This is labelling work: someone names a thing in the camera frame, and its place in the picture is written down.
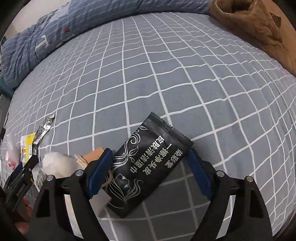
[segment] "gray bed sheet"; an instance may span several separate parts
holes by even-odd
[[[94,28],[43,60],[13,97],[7,132],[20,141],[55,113],[41,159],[49,151],[116,151],[153,111],[217,170],[253,176],[276,233],[295,203],[295,84],[276,60],[209,16],[150,13]],[[10,172],[2,161],[4,180]],[[189,241],[208,204],[182,160],[126,219],[106,209],[99,221],[110,240]]]

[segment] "plastic bag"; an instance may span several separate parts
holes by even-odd
[[[104,188],[109,208],[125,218],[170,174],[193,142],[153,112],[113,157]]]
[[[20,148],[14,143],[13,137],[11,134],[7,135],[7,151],[5,155],[6,163],[9,167],[14,170],[17,165],[20,163]]]

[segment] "black clip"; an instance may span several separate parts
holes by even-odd
[[[34,205],[30,219],[28,240],[62,241],[83,240],[74,236],[69,221],[64,195],[70,195],[73,210],[85,241],[109,241],[90,205],[113,162],[113,153],[106,148],[101,157],[77,170],[70,177],[46,178]]]
[[[9,179],[5,183],[4,192],[6,194],[5,197],[5,206],[10,208],[12,211],[17,209],[17,206],[27,193],[27,191],[31,188],[33,184],[33,175],[32,169],[39,162],[39,159],[36,155],[32,155],[28,160],[24,168],[17,175],[16,178],[10,178],[14,173],[11,174]],[[19,166],[17,166],[15,171],[19,172]]]
[[[230,224],[220,241],[272,241],[269,215],[262,195],[251,176],[243,180],[231,178],[223,171],[201,160],[194,149],[189,151],[188,162],[194,177],[210,204],[191,241],[216,240],[221,228],[229,197],[235,195],[235,203]],[[197,173],[206,175],[205,180],[196,177]]]

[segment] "white tissue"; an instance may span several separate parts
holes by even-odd
[[[76,170],[81,169],[76,160],[58,152],[46,153],[42,160],[42,171],[56,178],[69,177]]]

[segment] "black packet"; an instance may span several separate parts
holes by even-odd
[[[169,175],[193,145],[153,112],[113,157],[104,188],[108,207],[126,217]]]

